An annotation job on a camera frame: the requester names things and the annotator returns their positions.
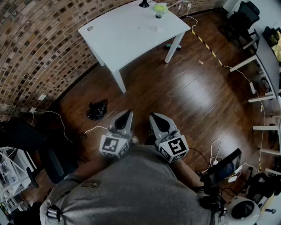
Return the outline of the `white round device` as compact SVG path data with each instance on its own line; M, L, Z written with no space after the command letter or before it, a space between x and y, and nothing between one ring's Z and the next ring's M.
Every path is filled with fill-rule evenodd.
M227 217L231 222L254 224L260 215L258 205L250 199L235 196L226 204Z

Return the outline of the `white table top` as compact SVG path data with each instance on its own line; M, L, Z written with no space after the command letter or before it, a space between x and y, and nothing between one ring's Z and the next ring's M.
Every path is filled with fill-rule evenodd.
M152 48L190 30L170 11L156 18L154 1L148 8L140 7L140 3L141 0L137 0L120 6L78 30L111 72L120 70ZM161 33L152 31L156 25L163 29ZM91 31L87 31L89 26L93 27Z

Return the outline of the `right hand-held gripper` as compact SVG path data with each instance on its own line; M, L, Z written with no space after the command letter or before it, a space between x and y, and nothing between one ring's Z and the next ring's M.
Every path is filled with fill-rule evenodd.
M152 112L149 115L149 122L151 133L156 137L157 151L168 163L175 162L188 153L186 138L177 131L171 118Z

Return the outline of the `black office chair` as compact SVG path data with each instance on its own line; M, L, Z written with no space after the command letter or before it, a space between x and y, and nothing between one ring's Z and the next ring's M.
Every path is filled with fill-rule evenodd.
M238 11L228 18L225 25L218 27L218 30L226 37L228 42L235 40L238 43L238 48L242 47L240 37L250 42L252 40L249 33L251 26L259 21L260 11L258 7L251 1L240 3Z
M39 187L36 176L42 170L57 184L78 168L77 157L69 141L46 136L18 118L0 122L0 147L17 148L28 153L38 152L42 165L34 171L30 167L26 169L35 188Z

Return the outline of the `black monitor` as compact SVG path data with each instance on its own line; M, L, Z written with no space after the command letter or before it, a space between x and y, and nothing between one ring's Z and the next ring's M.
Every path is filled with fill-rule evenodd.
M278 63L281 65L281 28L266 27L263 37L272 49Z

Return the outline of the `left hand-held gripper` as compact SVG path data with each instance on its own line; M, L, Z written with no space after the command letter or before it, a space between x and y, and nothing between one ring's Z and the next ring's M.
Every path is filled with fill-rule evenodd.
M100 153L103 156L121 159L125 155L132 138L132 121L132 110L123 110L111 119L109 129L101 137Z

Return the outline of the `green plastic bag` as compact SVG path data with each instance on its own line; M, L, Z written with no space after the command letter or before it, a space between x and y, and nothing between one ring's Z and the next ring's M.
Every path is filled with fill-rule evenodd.
M167 3L156 3L153 7L155 12L166 13L168 11Z

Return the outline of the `white power adapter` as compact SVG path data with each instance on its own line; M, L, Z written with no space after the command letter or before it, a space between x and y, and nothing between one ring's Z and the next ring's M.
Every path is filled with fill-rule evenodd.
M234 182L237 180L237 178L241 175L242 165L239 166L235 171L234 174L227 177L228 183Z

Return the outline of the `person's right forearm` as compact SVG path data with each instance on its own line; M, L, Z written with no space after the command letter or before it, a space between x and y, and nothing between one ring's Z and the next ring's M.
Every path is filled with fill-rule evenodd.
M183 161L177 160L170 164L177 179L187 187L193 189L203 186L200 177Z

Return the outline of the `white shelf rack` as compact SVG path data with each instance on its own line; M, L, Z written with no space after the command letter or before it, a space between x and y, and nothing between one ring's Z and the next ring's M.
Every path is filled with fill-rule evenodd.
M0 205L8 214L27 208L20 197L22 191L31 185L26 169L36 169L29 153L12 147L0 147Z

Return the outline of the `person's grey shirt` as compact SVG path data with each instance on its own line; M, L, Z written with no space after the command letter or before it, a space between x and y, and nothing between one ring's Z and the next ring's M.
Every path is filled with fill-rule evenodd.
M104 171L102 181L67 175L40 207L41 225L219 225L203 192L179 181L152 145L135 145ZM47 217L56 205L60 221Z

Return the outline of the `person's left forearm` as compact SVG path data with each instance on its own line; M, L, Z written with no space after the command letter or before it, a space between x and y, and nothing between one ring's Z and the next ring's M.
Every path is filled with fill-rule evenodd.
M118 162L116 157L105 157L104 155L95 155L87 162L80 162L79 167L73 172L72 178L79 183L83 181L102 181L104 171L107 171L110 166Z

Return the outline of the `yellow-black floor tape strip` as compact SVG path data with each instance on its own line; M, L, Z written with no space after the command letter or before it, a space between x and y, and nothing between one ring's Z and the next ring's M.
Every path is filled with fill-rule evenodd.
M217 58L215 52L208 46L208 44L201 38L199 37L193 30L191 31L193 35L195 35L204 45L205 47L212 53L214 58L218 61L218 63L223 66L222 62Z

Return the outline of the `grey desk with white legs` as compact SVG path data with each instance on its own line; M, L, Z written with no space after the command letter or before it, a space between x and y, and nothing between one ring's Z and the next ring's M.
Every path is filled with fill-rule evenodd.
M274 52L266 42L265 38L260 35L255 40L251 41L249 44L243 48L248 48L251 44L258 42L256 53L249 57L248 59L242 61L236 66L230 68L230 72L233 72L244 65L257 61L261 67L262 72L265 75L266 80L269 83L271 92L262 97L251 98L248 102L258 102L270 99L277 99L279 97L279 80L280 80L280 66L274 55Z

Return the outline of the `black plastic bag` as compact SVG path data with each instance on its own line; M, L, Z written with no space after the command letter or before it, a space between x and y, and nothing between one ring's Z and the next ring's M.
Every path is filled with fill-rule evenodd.
M107 106L108 106L108 100L102 100L100 102L96 103L89 103L89 108L86 112L86 116L90 120L100 120L102 119L105 114L107 113Z

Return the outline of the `black screen on stand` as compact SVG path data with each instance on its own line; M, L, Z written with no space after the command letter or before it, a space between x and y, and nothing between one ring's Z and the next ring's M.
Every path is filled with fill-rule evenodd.
M218 164L207 170L206 180L217 184L233 174L240 166L241 150L237 148Z

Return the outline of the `white table leg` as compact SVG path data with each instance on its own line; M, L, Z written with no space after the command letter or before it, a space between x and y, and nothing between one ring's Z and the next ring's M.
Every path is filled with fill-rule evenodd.
M177 36L174 37L172 45L169 49L169 52L167 53L167 56L164 60L164 62L167 64L170 62L171 58L173 57L177 47L180 45L180 42L184 36L185 32L178 34Z
M92 48L92 46L88 43L89 48L91 49L92 53L94 54L95 58L98 60L99 64L101 66L104 66L105 63L103 62L103 60L100 58L100 56L96 53L96 51Z

